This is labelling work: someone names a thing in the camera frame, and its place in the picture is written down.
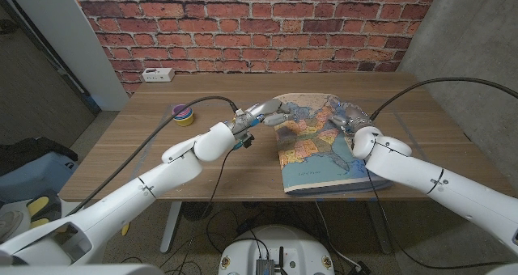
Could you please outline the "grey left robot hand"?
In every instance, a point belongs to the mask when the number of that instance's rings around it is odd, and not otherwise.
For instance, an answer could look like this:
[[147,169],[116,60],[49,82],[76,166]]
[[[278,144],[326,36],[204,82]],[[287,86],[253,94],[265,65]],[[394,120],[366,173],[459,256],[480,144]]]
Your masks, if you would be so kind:
[[279,99],[270,99],[262,104],[255,104],[244,111],[238,109],[233,120],[227,125],[237,141],[233,149],[238,150],[241,147],[251,146],[255,137],[248,129],[253,126],[264,124],[273,127],[296,119],[295,113]]

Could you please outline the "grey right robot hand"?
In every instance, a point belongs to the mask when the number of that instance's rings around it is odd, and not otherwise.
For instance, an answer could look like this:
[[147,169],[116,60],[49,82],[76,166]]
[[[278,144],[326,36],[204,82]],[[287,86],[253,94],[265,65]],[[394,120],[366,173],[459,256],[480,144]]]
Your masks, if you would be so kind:
[[340,107],[329,120],[345,135],[355,135],[361,128],[373,126],[372,120],[361,108],[347,105]]

